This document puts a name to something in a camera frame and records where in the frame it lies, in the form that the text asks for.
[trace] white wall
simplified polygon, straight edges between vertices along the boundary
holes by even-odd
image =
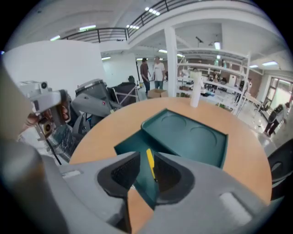
[[[108,87],[128,82],[130,75],[134,77],[135,81],[138,80],[136,57],[133,53],[111,55],[111,59],[103,61],[103,67]]]
[[[25,44],[3,55],[14,82],[47,81],[53,90],[66,89],[72,99],[78,85],[105,79],[99,44],[73,41],[41,41]]]
[[[261,84],[260,84],[260,89],[257,95],[257,100],[260,100],[262,102],[265,101],[266,94],[269,90],[271,83],[271,76],[268,74],[264,74],[261,78]]]
[[[130,48],[127,41],[118,42],[118,41],[107,41],[100,43],[100,50],[101,52],[115,52],[115,51],[122,51],[128,50]]]

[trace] man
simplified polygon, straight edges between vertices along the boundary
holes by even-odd
[[[287,102],[285,105],[280,104],[277,108],[274,109],[269,119],[274,118],[275,120],[267,124],[266,129],[264,131],[265,135],[270,137],[282,120],[284,120],[284,124],[286,124],[286,115],[287,115],[287,111],[289,107],[290,107],[290,104],[289,102]]]
[[[150,72],[148,71],[147,59],[143,58],[141,64],[141,77],[146,87],[146,95],[147,92],[150,90],[150,81],[148,80],[148,74],[150,74]]]
[[[152,80],[155,78],[155,88],[163,89],[163,80],[165,77],[164,64],[160,62],[160,57],[155,58],[154,72],[152,74]]]

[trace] round table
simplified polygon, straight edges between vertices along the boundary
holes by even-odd
[[[237,117],[205,101],[193,108],[189,98],[165,97],[123,107],[104,118],[82,139],[70,164],[116,157],[114,146],[139,131],[143,121],[164,108],[228,134],[223,170],[247,186],[264,203],[270,203],[271,170],[260,142]],[[129,190],[128,200],[130,222],[135,233],[152,217],[153,210],[134,189]]]

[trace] black chair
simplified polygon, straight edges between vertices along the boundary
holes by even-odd
[[[272,179],[271,200],[285,195],[288,189],[288,177],[293,172],[293,139],[275,150],[269,158]]]

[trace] white column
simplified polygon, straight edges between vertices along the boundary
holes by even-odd
[[[176,34],[173,27],[166,27],[165,38],[168,58],[168,95],[176,97],[177,90],[177,43]]]

